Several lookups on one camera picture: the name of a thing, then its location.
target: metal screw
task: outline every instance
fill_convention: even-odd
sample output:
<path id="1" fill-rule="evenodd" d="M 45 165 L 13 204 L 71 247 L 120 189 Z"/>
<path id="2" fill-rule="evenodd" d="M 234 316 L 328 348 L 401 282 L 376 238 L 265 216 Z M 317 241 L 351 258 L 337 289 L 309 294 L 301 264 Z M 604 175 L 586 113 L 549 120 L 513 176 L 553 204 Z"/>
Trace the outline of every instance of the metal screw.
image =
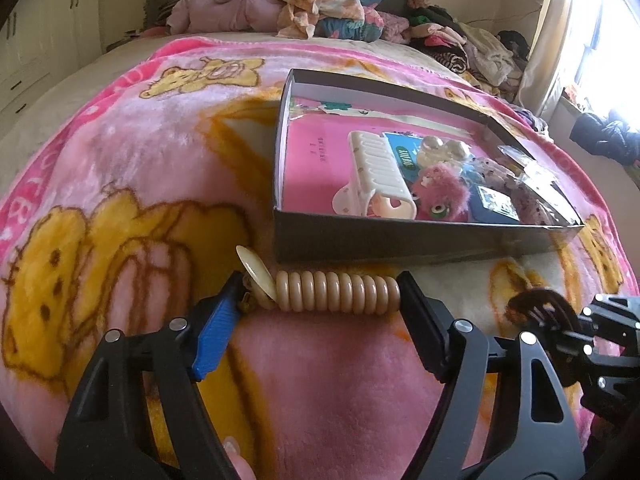
<path id="1" fill-rule="evenodd" d="M 474 326 L 466 319 L 457 320 L 453 326 L 456 327 L 458 332 L 471 332 L 474 329 Z"/>
<path id="2" fill-rule="evenodd" d="M 176 317 L 169 322 L 169 328 L 174 332 L 180 332 L 187 328 L 187 320 L 183 317 Z"/>
<path id="3" fill-rule="evenodd" d="M 104 340 L 107 343 L 115 343 L 118 339 L 120 339 L 120 330 L 113 328 L 111 330 L 109 330 L 105 335 L 104 335 Z"/>
<path id="4" fill-rule="evenodd" d="M 520 339 L 522 339 L 522 342 L 527 345 L 535 345 L 538 342 L 536 336 L 531 332 L 523 332 L 520 334 Z"/>

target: pile of clothes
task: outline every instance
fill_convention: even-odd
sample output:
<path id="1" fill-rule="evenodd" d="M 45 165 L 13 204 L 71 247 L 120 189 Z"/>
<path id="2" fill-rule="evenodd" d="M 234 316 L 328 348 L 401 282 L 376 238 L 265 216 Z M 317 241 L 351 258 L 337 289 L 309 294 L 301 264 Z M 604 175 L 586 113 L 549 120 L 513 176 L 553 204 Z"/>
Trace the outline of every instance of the pile of clothes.
<path id="1" fill-rule="evenodd" d="M 637 165 L 640 161 L 640 133 L 615 110 L 609 112 L 609 117 L 582 114 L 569 138 L 591 155 L 612 158 L 623 166 Z"/>
<path id="2" fill-rule="evenodd" d="M 278 36 L 308 40 L 314 36 L 376 41 L 384 21 L 375 11 L 382 0 L 281 0 Z"/>
<path id="3" fill-rule="evenodd" d="M 469 60 L 463 47 L 466 44 L 465 34 L 445 9 L 418 7 L 413 10 L 409 24 L 412 26 L 412 47 L 456 74 L 468 69 Z"/>
<path id="4" fill-rule="evenodd" d="M 553 142 L 553 140 L 549 136 L 548 124 L 546 124 L 546 121 L 544 119 L 536 117 L 530 110 L 527 110 L 526 108 L 505 101 L 504 99 L 500 100 L 508 105 L 509 108 L 516 112 L 521 118 L 523 118 L 534 132 L 543 134 L 550 142 Z"/>
<path id="5" fill-rule="evenodd" d="M 315 36 L 376 41 L 384 21 L 382 0 L 180 0 L 166 20 L 171 34 L 277 32 L 284 38 Z"/>
<path id="6" fill-rule="evenodd" d="M 488 94 L 514 100 L 529 55 L 523 35 L 502 30 L 494 36 L 427 0 L 408 0 L 407 7 L 409 19 L 383 15 L 383 40 L 409 44 Z"/>

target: window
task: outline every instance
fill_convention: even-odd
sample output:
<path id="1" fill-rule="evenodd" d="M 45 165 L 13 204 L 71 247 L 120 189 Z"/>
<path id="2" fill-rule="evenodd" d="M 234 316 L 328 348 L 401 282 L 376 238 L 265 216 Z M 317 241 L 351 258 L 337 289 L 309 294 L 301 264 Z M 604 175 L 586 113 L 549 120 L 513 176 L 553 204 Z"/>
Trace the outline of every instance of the window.
<path id="1" fill-rule="evenodd" d="M 640 127 L 640 24 L 625 0 L 574 0 L 571 35 L 581 52 L 575 83 L 588 108 L 606 116 L 615 108 Z"/>

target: blue gripper pad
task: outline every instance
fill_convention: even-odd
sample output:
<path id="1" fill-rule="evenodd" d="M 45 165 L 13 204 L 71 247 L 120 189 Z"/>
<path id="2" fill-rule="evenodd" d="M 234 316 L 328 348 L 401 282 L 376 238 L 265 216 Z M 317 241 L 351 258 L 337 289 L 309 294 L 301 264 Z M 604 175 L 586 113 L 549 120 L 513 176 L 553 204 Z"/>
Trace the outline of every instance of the blue gripper pad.
<path id="1" fill-rule="evenodd" d="M 240 321 L 241 313 L 236 308 L 236 300 L 232 296 L 220 294 L 216 299 L 219 305 L 198 336 L 196 357 L 191 365 L 197 381 L 203 380 L 208 373 L 218 368 L 231 334 Z"/>

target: bed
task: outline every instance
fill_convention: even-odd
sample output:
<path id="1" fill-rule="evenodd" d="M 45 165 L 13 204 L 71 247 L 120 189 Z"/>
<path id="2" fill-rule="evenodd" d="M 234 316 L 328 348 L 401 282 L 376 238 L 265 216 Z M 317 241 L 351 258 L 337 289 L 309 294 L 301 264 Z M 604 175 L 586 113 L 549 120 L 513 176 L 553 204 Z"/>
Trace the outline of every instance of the bed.
<path id="1" fill-rule="evenodd" d="M 197 85 L 190 75 L 210 62 L 227 75 Z M 273 126 L 294 67 L 474 107 L 528 139 L 561 179 L 586 221 L 569 246 L 517 260 L 408 266 L 456 317 L 513 336 L 506 303 L 532 286 L 553 287 L 576 309 L 597 292 L 638 293 L 606 204 L 578 166 L 418 51 L 247 32 L 136 40 L 51 89 L 0 142 L 0 401 L 48 466 L 68 399 L 108 327 L 156 330 L 215 294 L 239 268 L 236 244 L 273 266 Z M 494 387 L 486 384 L 469 464 L 481 455 Z M 287 480 L 400 478 L 441 388 L 398 314 L 254 312 L 200 384 L 219 436 L 236 439 L 258 478 Z M 567 391 L 586 439 L 591 416 L 579 394 Z M 148 405 L 160 456 L 175 463 L 153 388 Z"/>

